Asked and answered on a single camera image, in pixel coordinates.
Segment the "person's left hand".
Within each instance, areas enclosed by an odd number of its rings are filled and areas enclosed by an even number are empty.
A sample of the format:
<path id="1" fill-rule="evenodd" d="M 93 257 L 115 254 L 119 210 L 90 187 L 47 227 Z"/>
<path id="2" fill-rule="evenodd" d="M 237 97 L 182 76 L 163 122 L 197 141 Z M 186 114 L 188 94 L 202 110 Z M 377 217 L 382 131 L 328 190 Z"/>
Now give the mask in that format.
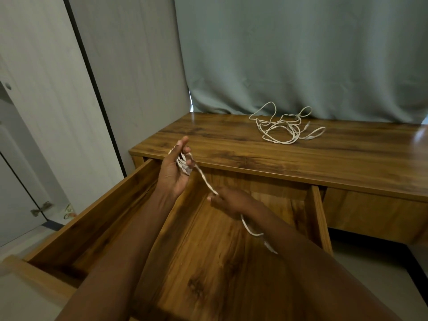
<path id="1" fill-rule="evenodd" d="M 190 160 L 186 163 L 189 167 L 193 168 L 195 161 L 190 155 Z M 167 197 L 173 201 L 176 201 L 178 197 L 183 193 L 185 187 L 188 183 L 189 176 L 181 171 L 177 167 L 175 161 L 170 161 L 170 153 L 163 159 L 157 187 L 160 189 L 161 193 L 167 195 Z"/>

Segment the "person's right hand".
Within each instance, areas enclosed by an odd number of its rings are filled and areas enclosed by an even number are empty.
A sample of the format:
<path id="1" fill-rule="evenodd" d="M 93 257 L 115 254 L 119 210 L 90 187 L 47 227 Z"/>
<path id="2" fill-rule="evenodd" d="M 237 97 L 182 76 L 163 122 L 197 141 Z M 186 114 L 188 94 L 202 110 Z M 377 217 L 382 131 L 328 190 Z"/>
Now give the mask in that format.
<path id="1" fill-rule="evenodd" d="M 222 187 L 217 190 L 218 194 L 228 193 L 231 196 L 230 212 L 224 212 L 234 220 L 240 219 L 240 215 L 248 216 L 254 207 L 257 207 L 257 201 L 247 192 L 232 187 Z"/>

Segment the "person's left forearm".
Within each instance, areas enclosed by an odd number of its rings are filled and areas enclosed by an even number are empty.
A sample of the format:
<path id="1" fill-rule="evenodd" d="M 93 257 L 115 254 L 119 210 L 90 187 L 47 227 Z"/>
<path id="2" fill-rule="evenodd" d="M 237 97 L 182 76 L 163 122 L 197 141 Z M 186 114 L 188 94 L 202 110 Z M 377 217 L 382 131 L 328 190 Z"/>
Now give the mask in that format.
<path id="1" fill-rule="evenodd" d="M 126 321 L 148 255 L 177 196 L 157 189 L 97 262 L 55 321 Z"/>

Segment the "person's right forearm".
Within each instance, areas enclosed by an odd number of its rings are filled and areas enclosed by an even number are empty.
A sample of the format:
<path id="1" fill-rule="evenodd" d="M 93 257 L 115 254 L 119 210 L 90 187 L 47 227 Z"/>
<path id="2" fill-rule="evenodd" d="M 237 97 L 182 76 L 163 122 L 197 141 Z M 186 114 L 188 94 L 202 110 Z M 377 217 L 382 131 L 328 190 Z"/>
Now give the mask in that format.
<path id="1" fill-rule="evenodd" d="M 331 255 L 251 196 L 240 211 L 260 227 L 324 321 L 401 321 Z"/>

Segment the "open wooden drawer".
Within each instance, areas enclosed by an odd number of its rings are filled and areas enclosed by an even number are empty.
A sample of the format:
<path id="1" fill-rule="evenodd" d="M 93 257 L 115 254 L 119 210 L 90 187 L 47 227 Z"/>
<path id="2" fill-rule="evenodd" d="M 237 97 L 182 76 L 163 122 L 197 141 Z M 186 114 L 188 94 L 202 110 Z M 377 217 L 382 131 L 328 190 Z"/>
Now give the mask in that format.
<path id="1" fill-rule="evenodd" d="M 160 165 L 146 161 L 32 253 L 10 255 L 3 266 L 66 302 L 147 202 Z M 149 254 L 129 321 L 318 321 L 284 261 L 207 196 L 192 172 Z"/>

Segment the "wooden desk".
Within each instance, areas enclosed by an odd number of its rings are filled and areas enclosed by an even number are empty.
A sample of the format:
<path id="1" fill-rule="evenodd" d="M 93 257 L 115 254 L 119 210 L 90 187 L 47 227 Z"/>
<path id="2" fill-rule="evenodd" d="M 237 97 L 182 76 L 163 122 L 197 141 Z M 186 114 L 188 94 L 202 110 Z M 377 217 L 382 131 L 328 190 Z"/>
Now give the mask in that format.
<path id="1" fill-rule="evenodd" d="M 262 139 L 243 115 L 188 113 L 129 154 L 161 159 L 182 136 L 202 167 L 326 187 L 331 228 L 428 246 L 428 125 L 311 119 L 291 145 Z"/>

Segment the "white wardrobe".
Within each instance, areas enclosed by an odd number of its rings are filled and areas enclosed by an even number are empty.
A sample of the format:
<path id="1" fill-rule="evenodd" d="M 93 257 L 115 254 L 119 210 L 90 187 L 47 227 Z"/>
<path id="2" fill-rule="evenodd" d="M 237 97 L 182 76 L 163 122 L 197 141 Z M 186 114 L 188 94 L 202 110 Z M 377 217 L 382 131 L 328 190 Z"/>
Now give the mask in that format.
<path id="1" fill-rule="evenodd" d="M 190 112 L 174 0 L 0 0 L 0 65 L 77 214 Z"/>

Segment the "grey-green curtain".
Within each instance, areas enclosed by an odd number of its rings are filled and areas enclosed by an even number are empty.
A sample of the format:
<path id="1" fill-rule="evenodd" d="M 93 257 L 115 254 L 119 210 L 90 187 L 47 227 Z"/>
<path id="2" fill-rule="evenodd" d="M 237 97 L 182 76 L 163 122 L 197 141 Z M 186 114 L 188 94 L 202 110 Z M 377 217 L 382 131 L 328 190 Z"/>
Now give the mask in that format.
<path id="1" fill-rule="evenodd" d="M 428 116 L 428 0 L 174 0 L 194 110 Z"/>

